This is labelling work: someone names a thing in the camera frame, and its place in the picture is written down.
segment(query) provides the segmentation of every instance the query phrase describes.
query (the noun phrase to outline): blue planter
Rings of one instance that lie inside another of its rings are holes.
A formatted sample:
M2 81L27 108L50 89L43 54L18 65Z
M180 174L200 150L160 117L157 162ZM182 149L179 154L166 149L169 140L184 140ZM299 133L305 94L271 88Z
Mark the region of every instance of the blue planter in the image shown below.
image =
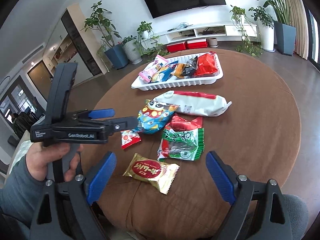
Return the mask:
M116 69L124 68L128 65L129 60L122 49L122 44L118 44L111 49L105 51L106 56Z
M277 49L281 54L292 56L296 42L296 27L274 21L277 36Z

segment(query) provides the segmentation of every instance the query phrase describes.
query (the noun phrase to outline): blue rubber tip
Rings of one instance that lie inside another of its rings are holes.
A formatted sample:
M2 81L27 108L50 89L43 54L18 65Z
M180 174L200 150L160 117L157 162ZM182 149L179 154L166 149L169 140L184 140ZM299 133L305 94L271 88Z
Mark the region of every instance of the blue rubber tip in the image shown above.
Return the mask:
M233 184L211 152L207 153L205 164L219 190L221 197L232 206L236 201Z
M114 153L111 153L102 165L101 169L94 176L91 184L88 187L87 202L92 205L93 202L97 201L104 188L106 187L115 167L117 159Z
M100 109L100 110L92 110L88 116L92 119L100 119L100 118L107 118L113 117L116 114L114 109Z

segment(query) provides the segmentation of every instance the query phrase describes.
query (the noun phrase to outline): gray floor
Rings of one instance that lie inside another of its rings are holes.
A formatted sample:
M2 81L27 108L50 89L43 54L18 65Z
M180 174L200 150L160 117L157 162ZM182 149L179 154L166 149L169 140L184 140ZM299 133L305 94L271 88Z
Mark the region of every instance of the gray floor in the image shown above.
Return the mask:
M237 42L219 42L219 49L234 50L236 45ZM282 192L298 195L307 203L310 226L320 210L320 73L298 55L289 57L278 52L264 52L258 59L284 79L297 101L302 125L301 147ZM92 109L117 81L137 67L128 65L122 70L112 70L74 88L68 109Z

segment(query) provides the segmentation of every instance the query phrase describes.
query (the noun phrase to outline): white plastic tray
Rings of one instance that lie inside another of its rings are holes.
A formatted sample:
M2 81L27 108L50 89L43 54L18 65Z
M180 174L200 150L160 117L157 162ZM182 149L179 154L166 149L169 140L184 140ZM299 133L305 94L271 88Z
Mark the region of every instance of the white plastic tray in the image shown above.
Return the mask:
M194 58L196 56L201 56L204 54L207 54L209 52L205 53L197 53L197 54L191 54L191 55L185 55L185 56L179 56L179 57L172 57L168 58L169 63L174 61L179 61L179 63L187 63L187 61L191 58ZM218 58L218 55L215 54L214 60L216 62L216 66L218 67L218 72L213 74L209 77L198 77L198 78L185 78L180 79L176 76L171 76L167 81L164 82L157 82L157 83L148 83L146 84L140 77L137 77L136 80L132 83L131 88L139 88L140 90L153 90L153 89L161 89L161 88L173 88L173 87L184 87L184 86L191 86L191 85L210 85L215 83L217 79L220 79L223 77L223 71L220 65L220 61ZM145 69L150 67L153 62L150 62Z

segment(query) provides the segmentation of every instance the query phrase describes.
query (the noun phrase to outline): tv stand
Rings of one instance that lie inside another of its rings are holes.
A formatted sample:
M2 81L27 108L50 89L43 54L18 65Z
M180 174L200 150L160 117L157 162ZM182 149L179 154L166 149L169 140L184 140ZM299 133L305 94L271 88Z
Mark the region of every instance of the tv stand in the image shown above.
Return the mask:
M257 40L257 26L255 24L244 23L244 29L252 41ZM210 30L213 34L203 34L203 32ZM203 23L191 25L183 29L175 29L172 31L165 31L155 33L154 36L159 36L158 43L170 44L179 41L200 39L200 38L217 38L218 41L240 41L241 32L238 30L234 22L223 23ZM154 39L144 40L142 42L145 48L152 48L155 44Z

